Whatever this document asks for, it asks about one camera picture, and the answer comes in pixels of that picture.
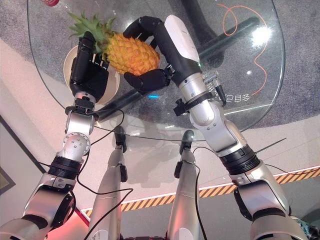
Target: yellow and black hazard stripe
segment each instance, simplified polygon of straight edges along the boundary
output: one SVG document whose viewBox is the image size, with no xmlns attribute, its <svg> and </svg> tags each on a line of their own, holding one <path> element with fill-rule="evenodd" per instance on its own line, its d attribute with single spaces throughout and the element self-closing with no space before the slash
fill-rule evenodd
<svg viewBox="0 0 320 240">
<path fill-rule="evenodd" d="M 289 174 L 288 173 L 276 174 L 274 178 L 279 184 L 286 184 L 294 181 L 315 178 L 318 176 L 320 176 L 320 167 L 315 167 L 308 170 L 296 171 Z M 223 194 L 230 194 L 235 190 L 236 187 L 237 186 L 235 186 L 234 184 L 228 183 L 220 186 L 203 188 L 203 189 L 200 189 L 199 196 L 200 198 L 208 198 L 208 197 L 214 197 L 214 196 L 219 196 Z M 160 206 L 164 204 L 172 204 L 175 200 L 175 197 L 176 197 L 175 194 L 168 194 L 164 196 L 150 197 L 147 199 L 126 202 L 121 205 L 121 211 L 127 212 L 131 210 Z M 89 217 L 92 213 L 92 208 L 84 210 L 83 213 Z"/>
</svg>

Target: black cable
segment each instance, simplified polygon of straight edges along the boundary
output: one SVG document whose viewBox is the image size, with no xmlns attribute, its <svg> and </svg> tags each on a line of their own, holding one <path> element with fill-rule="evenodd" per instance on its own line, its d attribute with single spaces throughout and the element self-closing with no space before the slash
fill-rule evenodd
<svg viewBox="0 0 320 240">
<path fill-rule="evenodd" d="M 207 240 L 206 231 L 205 231 L 205 228 L 202 224 L 202 221 L 200 218 L 200 213 L 199 213 L 199 208 L 198 208 L 198 178 L 199 178 L 201 170 L 200 170 L 200 167 L 198 167 L 196 164 L 194 164 L 194 165 L 199 170 L 198 174 L 196 175 L 196 179 L 195 179 L 195 198 L 194 198 L 195 199 L 195 210 L 196 210 L 196 215 L 198 217 L 200 228 L 201 228 L 201 231 L 203 234 L 203 238 L 204 238 L 204 240 Z"/>
<path fill-rule="evenodd" d="M 104 135 L 103 137 L 99 138 L 98 140 L 94 141 L 92 145 L 96 144 L 97 142 L 101 141 L 102 139 L 104 139 L 105 137 L 107 137 L 109 134 L 111 134 L 115 129 L 116 127 L 120 126 L 123 122 L 124 122 L 124 119 L 125 119 L 125 113 L 124 111 L 122 111 L 121 109 L 118 109 L 118 108 L 114 108 L 114 110 L 118 110 L 122 113 L 122 120 L 121 122 L 115 126 L 111 131 L 109 131 L 106 135 Z M 85 162 L 82 166 L 82 168 L 79 170 L 79 173 L 76 175 L 76 180 L 77 182 L 82 186 L 84 187 L 85 189 L 89 190 L 90 192 L 96 194 L 96 195 L 105 195 L 105 194 L 111 194 L 111 193 L 117 193 L 117 192 L 121 192 L 121 191 L 129 191 L 122 199 L 120 202 L 118 202 L 113 208 L 111 208 L 106 214 L 104 214 L 93 226 L 92 228 L 90 229 L 90 231 L 87 233 L 87 235 L 84 237 L 83 240 L 86 240 L 89 235 L 92 233 L 92 231 L 94 230 L 94 228 L 108 215 L 110 214 L 113 210 L 115 210 L 118 206 L 120 206 L 120 204 L 126 199 L 126 197 L 132 193 L 132 191 L 134 190 L 133 188 L 124 188 L 124 189 L 119 189 L 119 190 L 115 190 L 115 191 L 110 191 L 110 192 L 103 192 L 103 193 L 99 193 L 99 192 L 96 192 L 96 191 L 93 191 L 92 189 L 90 189 L 89 187 L 87 187 L 86 185 L 84 185 L 80 180 L 79 180 L 79 175 L 80 173 L 83 171 L 83 169 L 85 168 L 87 162 L 88 162 L 88 159 L 89 159 L 89 156 L 90 156 L 90 150 L 88 151 L 87 153 L 87 156 L 86 156 L 86 159 L 85 159 Z"/>
<path fill-rule="evenodd" d="M 44 166 L 47 166 L 48 168 L 50 168 L 50 165 L 49 164 L 46 164 L 46 163 L 43 163 L 43 162 L 40 162 L 40 161 L 37 161 L 39 164 L 41 165 L 44 165 Z"/>
<path fill-rule="evenodd" d="M 210 152 L 215 153 L 214 151 L 212 151 L 211 149 L 209 149 L 209 148 L 207 148 L 207 147 L 205 147 L 205 146 L 198 146 L 198 147 L 196 147 L 196 148 L 193 150 L 192 153 L 195 153 L 195 151 L 196 151 L 197 149 L 207 149 L 207 150 L 209 150 Z M 311 170 L 311 171 L 308 171 L 308 172 L 305 172 L 305 173 L 290 173 L 290 172 L 287 172 L 287 171 L 285 171 L 285 170 L 283 170 L 283 169 L 281 169 L 281 168 L 279 168 L 279 167 L 277 167 L 277 166 L 273 166 L 273 165 L 271 165 L 271 164 L 266 164 L 266 163 L 265 163 L 264 165 L 273 167 L 273 168 L 278 169 L 278 170 L 280 170 L 280 171 L 282 171 L 282 172 L 284 172 L 284 173 L 286 173 L 286 174 L 292 174 L 292 175 L 308 174 L 308 173 L 312 173 L 312 172 L 315 172 L 315 171 L 318 171 L 318 170 L 319 170 L 319 169 L 317 168 L 317 169 L 314 169 L 314 170 Z"/>
<path fill-rule="evenodd" d="M 292 173 L 290 173 L 290 172 L 287 172 L 287 171 L 285 171 L 285 170 L 282 170 L 281 168 L 279 168 L 279 167 L 277 167 L 277 166 L 273 166 L 273 165 L 271 165 L 271 164 L 266 164 L 266 163 L 265 163 L 264 165 L 273 167 L 273 168 L 278 169 L 278 170 L 280 170 L 280 171 L 282 171 L 282 172 L 284 172 L 284 173 L 286 173 L 286 174 L 292 174 L 292 175 L 308 174 L 308 173 L 316 172 L 316 171 L 319 170 L 319 168 L 317 168 L 317 169 L 313 169 L 313 170 L 308 171 L 308 172 L 302 172 L 302 173 L 294 173 L 294 172 L 292 172 Z"/>
<path fill-rule="evenodd" d="M 104 138 L 105 138 L 106 136 L 108 136 L 109 134 L 111 134 L 111 133 L 116 129 L 116 127 L 120 126 L 120 125 L 124 122 L 124 119 L 125 119 L 125 113 L 124 113 L 124 111 L 122 111 L 121 109 L 118 109 L 118 108 L 113 108 L 113 109 L 114 109 L 114 110 L 118 110 L 118 111 L 120 111 L 120 112 L 122 113 L 122 120 L 121 120 L 121 122 L 120 122 L 117 126 L 115 126 L 111 131 L 109 131 L 106 135 L 104 135 L 103 137 L 101 137 L 101 138 L 99 138 L 98 140 L 94 141 L 94 142 L 91 144 L 91 146 L 94 145 L 94 144 L 96 144 L 97 142 L 101 141 L 102 139 L 104 139 Z M 92 192 L 93 194 L 96 194 L 96 195 L 112 194 L 112 193 L 121 192 L 121 191 L 126 191 L 126 190 L 131 189 L 131 188 L 124 188 L 124 189 L 120 189 L 120 190 L 115 190 L 115 191 L 110 191 L 110 192 L 99 193 L 99 192 L 93 191 L 91 188 L 89 188 L 88 186 L 84 185 L 84 184 L 79 180 L 79 175 L 80 175 L 80 173 L 83 171 L 83 169 L 85 168 L 85 166 L 86 166 L 86 164 L 87 164 L 87 162 L 88 162 L 88 159 L 89 159 L 89 155 L 90 155 L 90 150 L 88 151 L 88 153 L 87 153 L 87 155 L 86 155 L 86 159 L 85 159 L 85 161 L 84 161 L 84 164 L 83 164 L 82 168 L 80 169 L 79 173 L 78 173 L 77 176 L 76 176 L 77 182 L 78 182 L 82 187 L 84 187 L 85 189 L 89 190 L 90 192 Z"/>
<path fill-rule="evenodd" d="M 209 149 L 209 148 L 207 148 L 207 147 L 205 147 L 205 146 L 198 146 L 198 147 L 196 147 L 196 148 L 193 150 L 192 153 L 194 154 L 197 149 L 207 149 L 207 150 L 209 150 L 210 152 L 212 152 L 212 153 L 215 154 L 214 151 L 212 151 L 211 149 Z"/>
<path fill-rule="evenodd" d="M 109 134 L 111 134 L 115 129 L 116 129 L 116 127 L 119 127 L 123 122 L 124 122 L 124 119 L 125 119 L 125 113 L 124 113 L 124 111 L 122 111 L 121 109 L 119 109 L 119 108 L 112 108 L 113 110 L 118 110 L 118 111 L 120 111 L 121 113 L 122 113 L 122 120 L 121 120 L 121 122 L 117 125 L 117 126 L 115 126 L 111 131 L 109 131 L 106 135 L 104 135 L 103 137 L 101 137 L 101 138 L 99 138 L 98 140 L 96 140 L 96 141 L 94 141 L 92 144 L 91 144 L 91 146 L 92 145 L 94 145 L 94 144 L 96 144 L 97 142 L 99 142 L 99 141 L 101 141 L 102 139 L 104 139 L 106 136 L 108 136 Z"/>
<path fill-rule="evenodd" d="M 92 233 L 92 231 L 95 229 L 95 227 L 109 214 L 111 213 L 113 210 L 115 210 L 118 206 L 120 206 L 120 204 L 126 199 L 126 197 L 133 192 L 133 188 L 128 188 L 129 192 L 121 199 L 120 202 L 117 203 L 117 205 L 115 205 L 113 208 L 111 208 L 106 214 L 104 214 L 102 217 L 100 217 L 100 219 L 92 226 L 92 228 L 90 229 L 90 231 L 87 233 L 87 235 L 84 237 L 83 240 L 87 240 L 87 238 L 89 237 L 89 235 Z"/>
<path fill-rule="evenodd" d="M 276 145 L 276 144 L 278 144 L 278 143 L 280 143 L 280 142 L 282 142 L 283 140 L 286 140 L 286 139 L 287 139 L 287 138 L 285 137 L 285 138 L 283 138 L 283 139 L 280 139 L 279 141 L 275 141 L 274 143 L 270 144 L 269 146 L 266 146 L 266 147 L 261 148 L 260 150 L 256 151 L 255 154 L 260 153 L 260 152 L 262 152 L 263 150 L 266 150 L 266 149 L 272 147 L 273 145 Z"/>
</svg>

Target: pineapple leaf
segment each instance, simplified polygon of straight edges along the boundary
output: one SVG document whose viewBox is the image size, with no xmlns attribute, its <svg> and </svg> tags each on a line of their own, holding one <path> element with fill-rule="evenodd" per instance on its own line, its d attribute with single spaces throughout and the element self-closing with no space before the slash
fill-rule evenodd
<svg viewBox="0 0 320 240">
<path fill-rule="evenodd" d="M 111 18 L 106 23 L 102 24 L 99 21 L 98 14 L 93 15 L 90 19 L 86 18 L 84 11 L 80 16 L 77 16 L 72 12 L 68 12 L 68 14 L 75 22 L 73 26 L 69 27 L 74 32 L 71 36 L 81 38 L 84 36 L 86 31 L 89 31 L 92 33 L 96 41 L 95 49 L 97 54 L 107 48 L 109 42 L 108 38 L 111 38 L 114 35 L 111 26 L 115 18 Z"/>
<path fill-rule="evenodd" d="M 108 29 L 109 31 L 111 31 L 111 26 L 112 26 L 112 23 L 114 22 L 116 18 L 113 17 L 113 18 L 110 18 L 107 22 L 106 22 L 106 29 Z"/>
</svg>

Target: red object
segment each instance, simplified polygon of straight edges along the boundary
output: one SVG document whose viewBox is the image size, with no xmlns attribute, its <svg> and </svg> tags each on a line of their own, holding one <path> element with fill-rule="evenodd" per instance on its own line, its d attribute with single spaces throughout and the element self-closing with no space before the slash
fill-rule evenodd
<svg viewBox="0 0 320 240">
<path fill-rule="evenodd" d="M 59 0 L 42 0 L 47 6 L 53 7 L 58 4 Z"/>
</svg>

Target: glass table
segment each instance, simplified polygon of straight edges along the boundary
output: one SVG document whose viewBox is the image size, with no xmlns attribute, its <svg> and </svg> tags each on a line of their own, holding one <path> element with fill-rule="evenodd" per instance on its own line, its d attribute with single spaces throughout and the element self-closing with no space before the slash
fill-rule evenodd
<svg viewBox="0 0 320 240">
<path fill-rule="evenodd" d="M 218 77 L 226 95 L 224 114 L 244 131 L 260 121 L 279 94 L 285 67 L 285 46 L 277 12 L 271 0 L 60 0 L 55 6 L 42 1 L 27 3 L 32 54 L 43 83 L 62 107 L 74 97 L 68 89 L 63 67 L 67 53 L 78 44 L 68 28 L 68 15 L 99 14 L 106 21 L 116 17 L 113 29 L 123 32 L 141 16 L 163 21 L 170 14 L 185 23 L 199 52 L 206 81 Z M 160 67 L 167 64 L 161 59 Z M 119 89 L 111 103 L 128 98 L 132 87 L 120 75 Z M 193 129 L 188 115 L 176 116 L 176 100 L 182 98 L 173 82 L 138 97 L 123 108 L 125 133 L 142 138 L 180 141 L 186 129 Z M 97 104 L 95 110 L 105 107 Z M 96 127 L 112 130 L 120 113 L 101 119 Z M 195 141 L 203 135 L 195 130 Z"/>
</svg>

